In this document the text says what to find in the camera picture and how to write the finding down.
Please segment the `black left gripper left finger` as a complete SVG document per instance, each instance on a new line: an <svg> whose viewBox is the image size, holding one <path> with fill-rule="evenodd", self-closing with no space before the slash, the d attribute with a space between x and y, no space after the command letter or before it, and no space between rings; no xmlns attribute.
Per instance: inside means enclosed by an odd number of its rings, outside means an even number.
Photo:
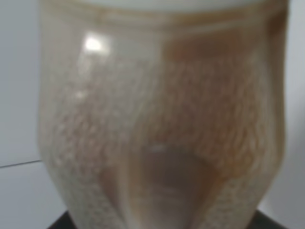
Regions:
<svg viewBox="0 0 305 229"><path fill-rule="evenodd" d="M48 229L77 229L69 213L66 211Z"/></svg>

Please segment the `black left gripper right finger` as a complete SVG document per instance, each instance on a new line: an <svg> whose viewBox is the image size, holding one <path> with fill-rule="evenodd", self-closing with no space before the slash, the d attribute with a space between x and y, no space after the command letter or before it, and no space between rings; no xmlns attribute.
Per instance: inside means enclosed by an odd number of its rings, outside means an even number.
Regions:
<svg viewBox="0 0 305 229"><path fill-rule="evenodd" d="M257 210L247 229L286 229L286 227Z"/></svg>

